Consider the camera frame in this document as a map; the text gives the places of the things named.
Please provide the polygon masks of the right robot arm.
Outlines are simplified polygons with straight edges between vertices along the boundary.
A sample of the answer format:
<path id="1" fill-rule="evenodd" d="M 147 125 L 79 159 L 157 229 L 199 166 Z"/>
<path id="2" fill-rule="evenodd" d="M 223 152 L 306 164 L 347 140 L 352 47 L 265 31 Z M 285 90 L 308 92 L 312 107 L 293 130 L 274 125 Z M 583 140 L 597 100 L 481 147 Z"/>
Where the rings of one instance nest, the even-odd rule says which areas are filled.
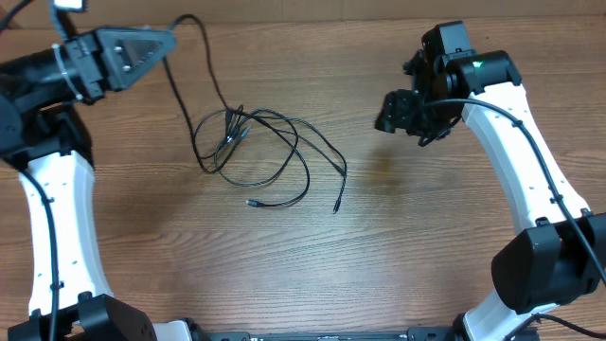
<path id="1" fill-rule="evenodd" d="M 403 66 L 410 89 L 389 92 L 375 127 L 420 146 L 464 122 L 501 183 L 514 238 L 492 259 L 492 291 L 449 327 L 415 327 L 408 340 L 534 340 L 533 324 L 605 281 L 605 217 L 574 190 L 546 145 L 522 75 L 502 50 L 478 53 L 460 21 L 439 24 Z"/>

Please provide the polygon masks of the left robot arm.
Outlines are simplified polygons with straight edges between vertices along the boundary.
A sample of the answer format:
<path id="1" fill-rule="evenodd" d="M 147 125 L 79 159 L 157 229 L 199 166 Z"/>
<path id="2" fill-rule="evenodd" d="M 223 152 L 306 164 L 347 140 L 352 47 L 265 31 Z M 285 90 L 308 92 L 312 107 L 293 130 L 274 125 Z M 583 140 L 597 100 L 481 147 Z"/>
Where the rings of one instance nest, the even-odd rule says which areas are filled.
<path id="1" fill-rule="evenodd" d="M 27 196 L 34 255 L 29 318 L 11 340 L 187 340 L 116 299 L 100 260 L 92 140 L 76 112 L 130 88 L 175 48 L 168 30 L 99 27 L 1 66 L 1 156 Z"/>

